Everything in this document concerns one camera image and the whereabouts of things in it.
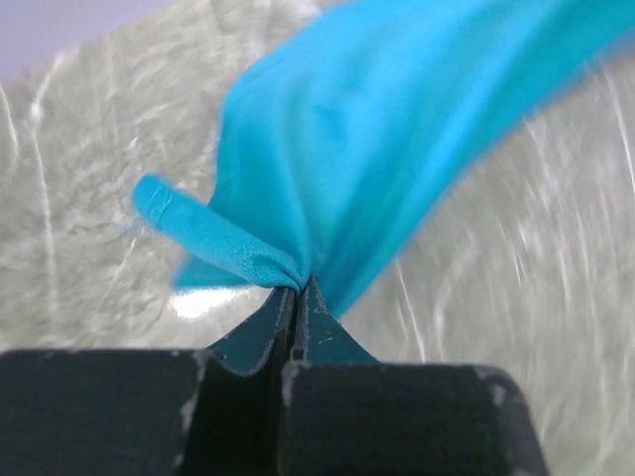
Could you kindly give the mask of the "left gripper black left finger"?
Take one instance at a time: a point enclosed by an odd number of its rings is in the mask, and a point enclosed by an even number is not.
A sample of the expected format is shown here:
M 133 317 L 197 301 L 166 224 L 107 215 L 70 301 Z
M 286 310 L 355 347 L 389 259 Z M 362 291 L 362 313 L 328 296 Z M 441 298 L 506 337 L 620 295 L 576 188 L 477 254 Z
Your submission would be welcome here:
M 271 475 L 295 295 L 201 349 L 1 356 L 5 475 Z

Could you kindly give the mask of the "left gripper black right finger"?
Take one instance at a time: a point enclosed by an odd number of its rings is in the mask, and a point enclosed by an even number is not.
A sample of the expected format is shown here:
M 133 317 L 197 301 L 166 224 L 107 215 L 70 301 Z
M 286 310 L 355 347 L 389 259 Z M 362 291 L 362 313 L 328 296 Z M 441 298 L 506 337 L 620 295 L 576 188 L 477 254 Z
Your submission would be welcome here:
M 527 401 L 506 372 L 381 362 L 328 312 L 316 280 L 299 301 L 282 404 L 285 475 L 549 471 Z

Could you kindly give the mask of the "teal polo shirt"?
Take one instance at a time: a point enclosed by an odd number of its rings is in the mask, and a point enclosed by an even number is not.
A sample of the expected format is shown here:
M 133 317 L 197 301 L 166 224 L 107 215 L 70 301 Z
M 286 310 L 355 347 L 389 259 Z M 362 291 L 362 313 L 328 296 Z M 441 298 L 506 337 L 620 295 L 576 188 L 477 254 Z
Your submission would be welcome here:
M 633 30 L 630 1 L 342 4 L 234 84 L 208 204 L 147 175 L 134 205 L 189 253 L 176 288 L 317 278 L 342 315 L 464 167 Z

